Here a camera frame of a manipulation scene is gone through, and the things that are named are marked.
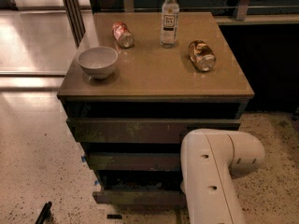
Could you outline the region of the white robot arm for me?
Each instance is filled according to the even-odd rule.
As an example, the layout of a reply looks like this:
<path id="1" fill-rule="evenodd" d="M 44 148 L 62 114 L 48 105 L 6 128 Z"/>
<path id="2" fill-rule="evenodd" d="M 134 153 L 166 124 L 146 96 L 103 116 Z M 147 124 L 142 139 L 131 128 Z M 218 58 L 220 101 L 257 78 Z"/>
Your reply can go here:
<path id="1" fill-rule="evenodd" d="M 182 141 L 180 163 L 191 224 L 246 224 L 232 179 L 264 163 L 261 141 L 249 133 L 198 129 Z"/>

